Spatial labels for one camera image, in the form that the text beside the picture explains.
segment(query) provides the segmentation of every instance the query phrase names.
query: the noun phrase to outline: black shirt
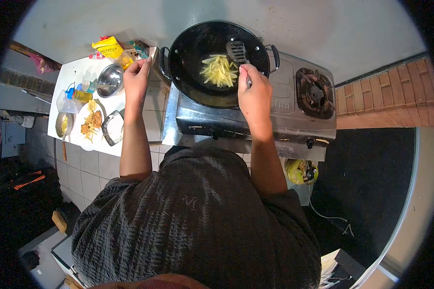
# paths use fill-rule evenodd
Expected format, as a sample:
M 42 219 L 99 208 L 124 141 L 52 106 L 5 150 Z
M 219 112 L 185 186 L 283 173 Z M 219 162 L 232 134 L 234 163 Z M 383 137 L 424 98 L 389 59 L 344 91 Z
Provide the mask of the black shirt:
M 112 179 L 73 238 L 91 285 L 164 273 L 210 288 L 317 288 L 320 279 L 297 194 L 260 197 L 244 161 L 219 149 L 174 153 L 143 182 Z

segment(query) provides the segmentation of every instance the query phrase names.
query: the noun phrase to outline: plate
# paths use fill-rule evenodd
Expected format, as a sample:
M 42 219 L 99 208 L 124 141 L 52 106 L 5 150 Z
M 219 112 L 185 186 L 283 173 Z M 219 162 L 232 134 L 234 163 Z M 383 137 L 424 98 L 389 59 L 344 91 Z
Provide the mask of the plate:
M 101 123 L 104 122 L 104 115 L 103 110 L 101 109 L 100 105 L 97 104 L 97 108 L 95 111 L 101 112 Z M 85 104 L 81 111 L 76 115 L 75 121 L 74 121 L 74 129 L 73 133 L 71 134 L 71 137 L 75 138 L 75 143 L 79 144 L 81 148 L 85 149 L 86 151 L 91 151 L 95 149 L 95 147 L 103 140 L 103 132 L 100 129 L 96 129 L 96 135 L 93 135 L 92 142 L 90 140 L 85 138 L 85 135 L 81 133 L 81 125 L 85 123 L 85 118 L 87 118 L 90 115 L 90 112 L 88 111 L 88 103 Z

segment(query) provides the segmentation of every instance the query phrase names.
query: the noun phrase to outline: white countertop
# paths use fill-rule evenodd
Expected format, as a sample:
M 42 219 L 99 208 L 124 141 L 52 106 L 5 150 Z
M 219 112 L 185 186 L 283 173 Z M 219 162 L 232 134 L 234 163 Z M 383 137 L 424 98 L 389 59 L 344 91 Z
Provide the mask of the white countertop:
M 149 54 L 153 56 L 153 63 L 156 60 L 157 56 L 157 47 L 150 47 Z M 94 81 L 98 79 L 99 74 L 103 71 L 103 69 L 110 65 L 112 61 L 109 59 L 101 59 L 101 60 L 93 60 L 88 57 L 82 58 L 76 61 L 72 61 L 70 63 L 64 64 L 61 67 L 60 74 L 58 76 L 58 80 L 56 81 L 56 85 L 53 91 L 53 98 L 51 101 L 50 107 L 50 115 L 48 118 L 48 135 L 57 139 L 61 139 L 56 134 L 56 117 L 58 116 L 58 108 L 56 107 L 56 100 L 61 93 L 61 90 L 66 90 L 68 86 L 75 82 L 75 85 L 81 83 L 82 80 L 90 80 Z M 93 99 L 97 99 L 98 103 L 101 106 L 104 117 L 106 118 L 110 113 L 115 110 L 121 111 L 125 108 L 125 91 L 122 90 L 121 93 L 111 96 L 110 98 L 104 99 L 98 96 L 98 93 L 95 91 L 93 93 Z M 74 127 L 71 131 L 69 137 L 66 137 L 66 142 L 70 142 L 72 144 L 80 146 L 79 141 L 80 137 L 76 135 L 80 134 L 80 128 Z M 95 144 L 95 150 L 102 153 L 108 153 L 116 156 L 121 156 L 122 150 L 122 141 L 118 142 L 116 145 L 110 147 L 110 145 L 106 142 L 106 140 L 102 139 L 101 142 Z

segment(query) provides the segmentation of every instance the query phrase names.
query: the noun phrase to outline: slotted spatula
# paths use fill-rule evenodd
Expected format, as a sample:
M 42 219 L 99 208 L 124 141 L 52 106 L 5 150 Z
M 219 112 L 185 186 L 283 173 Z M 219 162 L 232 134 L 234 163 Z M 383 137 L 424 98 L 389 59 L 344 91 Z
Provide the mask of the slotted spatula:
M 241 41 L 230 41 L 227 42 L 226 45 L 227 53 L 231 59 L 238 65 L 249 63 L 249 60 L 246 59 L 246 49 L 244 48 L 244 43 Z M 246 77 L 246 86 L 248 89 L 252 85 L 252 80 L 249 77 Z

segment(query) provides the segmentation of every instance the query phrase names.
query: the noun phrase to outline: yellow packet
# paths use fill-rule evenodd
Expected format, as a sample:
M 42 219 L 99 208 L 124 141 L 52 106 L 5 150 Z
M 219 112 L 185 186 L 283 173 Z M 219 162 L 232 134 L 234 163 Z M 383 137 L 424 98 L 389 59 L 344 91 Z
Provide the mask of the yellow packet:
M 98 41 L 97 43 L 92 43 L 92 47 L 97 49 L 104 56 L 117 60 L 124 70 L 133 63 L 132 58 L 122 49 L 121 45 L 117 43 L 116 38 L 113 36 Z

